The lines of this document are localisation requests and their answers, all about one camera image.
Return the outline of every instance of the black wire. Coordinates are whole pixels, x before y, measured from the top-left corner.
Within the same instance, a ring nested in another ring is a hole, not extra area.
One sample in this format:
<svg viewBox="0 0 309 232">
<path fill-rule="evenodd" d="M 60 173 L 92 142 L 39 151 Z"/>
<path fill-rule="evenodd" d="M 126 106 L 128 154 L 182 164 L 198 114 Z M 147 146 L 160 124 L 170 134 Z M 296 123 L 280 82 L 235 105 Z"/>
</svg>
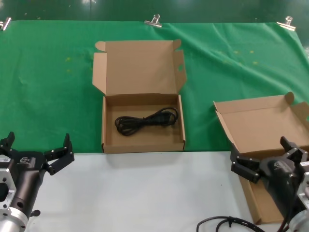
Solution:
<svg viewBox="0 0 309 232">
<path fill-rule="evenodd" d="M 290 202 L 290 207 L 288 209 L 288 213 L 286 214 L 285 218 L 283 219 L 283 222 L 281 223 L 281 225 L 280 225 L 280 227 L 279 227 L 277 232 L 284 232 L 284 229 L 285 229 L 284 226 L 285 226 L 286 222 L 288 221 L 288 219 L 290 218 L 292 210 L 293 210 L 293 207 L 294 207 L 294 204 L 295 204 L 295 202 L 296 202 L 296 200 L 298 198 L 297 190 L 299 188 L 299 185 L 298 185 L 298 187 L 295 188 L 294 196 L 293 196 L 292 201 Z"/>
<path fill-rule="evenodd" d="M 225 220 L 219 222 L 219 224 L 217 225 L 217 228 L 216 228 L 216 232 L 219 232 L 219 227 L 225 222 L 229 222 L 230 227 L 232 227 L 232 223 L 236 223 L 236 224 L 248 227 L 249 229 L 251 229 L 255 232 L 264 232 L 264 230 L 257 227 L 256 225 L 254 225 L 254 224 L 252 224 L 248 221 L 245 221 L 243 219 L 237 218 L 237 217 L 232 217 L 232 218 L 225 219 Z"/>
<path fill-rule="evenodd" d="M 287 232 L 287 230 L 289 229 L 290 227 L 289 226 L 286 226 L 282 232 Z"/>
<path fill-rule="evenodd" d="M 175 108 L 167 107 L 144 118 L 121 116 L 115 120 L 115 126 L 119 133 L 129 136 L 139 131 L 144 126 L 170 126 L 175 124 L 178 119 L 178 112 Z"/>
<path fill-rule="evenodd" d="M 219 227 L 225 223 L 225 222 L 228 222 L 230 227 L 232 226 L 232 223 L 236 223 L 236 224 L 239 224 L 239 225 L 242 225 L 242 226 L 245 226 L 245 227 L 248 227 L 249 229 L 255 231 L 255 232 L 265 232 L 264 230 L 262 230 L 261 228 L 257 227 L 256 225 L 252 224 L 251 222 L 248 222 L 246 220 L 243 220 L 243 219 L 240 219 L 240 218 L 237 218 L 237 217 L 226 217 L 226 216 L 217 216 L 217 217 L 210 217 L 210 218 L 207 218 L 205 220 L 202 220 L 201 222 L 199 222 L 197 224 L 197 232 L 199 230 L 199 226 L 207 221 L 210 221 L 210 220 L 214 220 L 214 219 L 224 219 L 223 221 L 219 222 L 219 224 L 217 225 L 217 228 L 216 228 L 216 232 L 219 231 Z"/>
</svg>

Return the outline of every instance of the green backdrop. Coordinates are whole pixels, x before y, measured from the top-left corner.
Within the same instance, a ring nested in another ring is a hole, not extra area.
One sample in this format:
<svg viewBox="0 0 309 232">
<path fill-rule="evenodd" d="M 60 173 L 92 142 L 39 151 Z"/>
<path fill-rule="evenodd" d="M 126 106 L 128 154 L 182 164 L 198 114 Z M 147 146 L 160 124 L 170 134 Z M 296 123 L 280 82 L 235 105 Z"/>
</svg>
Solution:
<svg viewBox="0 0 309 232">
<path fill-rule="evenodd" d="M 164 24 L 14 21 L 0 33 L 0 138 L 48 150 L 69 133 L 75 152 L 100 152 L 102 93 L 92 86 L 95 42 L 182 40 L 186 150 L 228 150 L 212 101 L 293 91 L 309 101 L 309 61 L 295 32 L 274 23 Z"/>
</svg>

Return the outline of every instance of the metal clamp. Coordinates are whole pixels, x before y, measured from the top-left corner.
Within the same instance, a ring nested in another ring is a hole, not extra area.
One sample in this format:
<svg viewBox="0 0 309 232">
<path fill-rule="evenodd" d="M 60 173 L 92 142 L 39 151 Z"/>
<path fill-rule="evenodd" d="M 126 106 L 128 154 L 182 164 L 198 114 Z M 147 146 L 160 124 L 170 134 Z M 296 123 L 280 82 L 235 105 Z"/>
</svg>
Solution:
<svg viewBox="0 0 309 232">
<path fill-rule="evenodd" d="M 159 14 L 155 14 L 153 19 L 150 21 L 145 21 L 145 24 L 149 25 L 149 26 L 154 26 L 157 28 L 161 28 L 162 24 L 159 22 L 160 19 L 160 15 Z"/>
<path fill-rule="evenodd" d="M 8 17 L 6 18 L 5 22 L 0 22 L 0 30 L 5 30 L 7 28 L 7 26 L 9 25 L 9 23 L 11 22 L 12 18 Z"/>
<path fill-rule="evenodd" d="M 286 29 L 288 29 L 288 30 L 295 31 L 296 27 L 293 27 L 293 26 L 290 25 L 291 22 L 292 22 L 292 20 L 293 20 L 292 17 L 287 16 L 287 17 L 285 18 L 285 23 L 277 22 L 277 24 L 279 24 L 280 27 L 286 28 Z"/>
</svg>

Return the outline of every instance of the cardboard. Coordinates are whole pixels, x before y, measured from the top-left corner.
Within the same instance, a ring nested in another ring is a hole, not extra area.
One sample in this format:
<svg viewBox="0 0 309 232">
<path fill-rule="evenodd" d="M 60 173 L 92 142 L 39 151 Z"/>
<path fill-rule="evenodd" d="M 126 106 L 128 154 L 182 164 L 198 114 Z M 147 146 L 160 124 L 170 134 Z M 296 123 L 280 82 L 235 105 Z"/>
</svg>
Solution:
<svg viewBox="0 0 309 232">
<path fill-rule="evenodd" d="M 185 145 L 179 90 L 186 82 L 181 41 L 97 42 L 92 83 L 103 97 L 102 147 L 105 153 L 178 151 Z M 147 117 L 164 107 L 179 117 L 169 127 L 144 127 L 121 135 L 114 124 L 119 116 Z"/>
<path fill-rule="evenodd" d="M 214 102 L 217 116 L 228 139 L 242 155 L 263 159 L 281 156 L 280 138 L 285 136 L 309 150 L 309 106 L 292 104 L 294 94 Z M 257 184 L 239 177 L 248 206 L 256 224 L 283 220 L 261 181 Z"/>
</svg>

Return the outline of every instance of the power cord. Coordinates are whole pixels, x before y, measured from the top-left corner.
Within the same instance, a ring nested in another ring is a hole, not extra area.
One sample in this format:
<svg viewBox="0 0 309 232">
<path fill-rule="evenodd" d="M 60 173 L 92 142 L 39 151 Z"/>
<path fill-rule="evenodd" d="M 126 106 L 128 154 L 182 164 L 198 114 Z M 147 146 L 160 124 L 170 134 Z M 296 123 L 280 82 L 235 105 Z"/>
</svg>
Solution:
<svg viewBox="0 0 309 232">
<path fill-rule="evenodd" d="M 178 119 L 178 112 L 173 107 L 167 107 L 148 117 L 138 118 L 130 116 L 121 116 L 115 120 L 115 126 L 119 133 L 124 136 L 130 136 L 139 131 L 144 126 L 171 126 L 175 124 Z"/>
<path fill-rule="evenodd" d="M 214 219 L 224 219 L 222 220 L 221 222 L 219 222 L 219 224 L 217 225 L 216 227 L 216 232 L 219 231 L 219 228 L 220 226 L 225 223 L 225 222 L 228 222 L 229 224 L 229 227 L 232 227 L 232 223 L 236 223 L 236 224 L 239 224 L 239 225 L 242 225 L 242 226 L 245 226 L 245 227 L 248 227 L 249 229 L 255 231 L 255 232 L 265 232 L 264 230 L 262 230 L 261 228 L 257 227 L 256 225 L 252 224 L 251 222 L 248 222 L 246 220 L 243 220 L 243 219 L 240 219 L 240 218 L 237 218 L 237 217 L 226 217 L 226 216 L 217 216 L 217 217 L 210 217 L 208 219 L 205 219 L 205 220 L 202 220 L 201 222 L 199 222 L 197 224 L 197 232 L 199 232 L 199 226 L 207 221 L 210 221 L 210 220 L 214 220 Z"/>
<path fill-rule="evenodd" d="M 286 214 L 282 224 L 280 225 L 279 229 L 277 232 L 286 232 L 288 229 L 289 229 L 289 226 L 287 225 L 286 227 L 285 224 L 288 220 L 288 218 L 290 217 L 291 215 L 291 211 L 294 207 L 294 204 L 296 202 L 296 199 L 297 199 L 297 190 L 295 190 L 294 192 L 294 197 L 293 197 L 293 200 L 291 201 L 290 203 L 290 207 L 288 209 L 288 213 Z M 245 226 L 245 227 L 248 227 L 249 229 L 255 231 L 255 232 L 265 232 L 264 230 L 262 230 L 261 228 L 257 227 L 256 225 L 252 224 L 251 222 L 248 222 L 246 220 L 243 220 L 243 219 L 240 219 L 240 218 L 237 218 L 237 217 L 226 217 L 226 216 L 217 216 L 217 217 L 210 217 L 210 218 L 207 218 L 205 220 L 202 220 L 201 222 L 199 222 L 197 224 L 197 232 L 199 232 L 199 226 L 207 221 L 210 221 L 210 220 L 214 220 L 214 219 L 224 219 L 222 220 L 221 222 L 218 223 L 217 227 L 216 227 L 216 232 L 219 232 L 219 228 L 220 226 L 223 224 L 223 223 L 226 223 L 228 222 L 229 224 L 229 227 L 232 227 L 232 223 L 236 223 L 236 224 L 239 224 L 239 225 L 242 225 L 242 226 Z"/>
</svg>

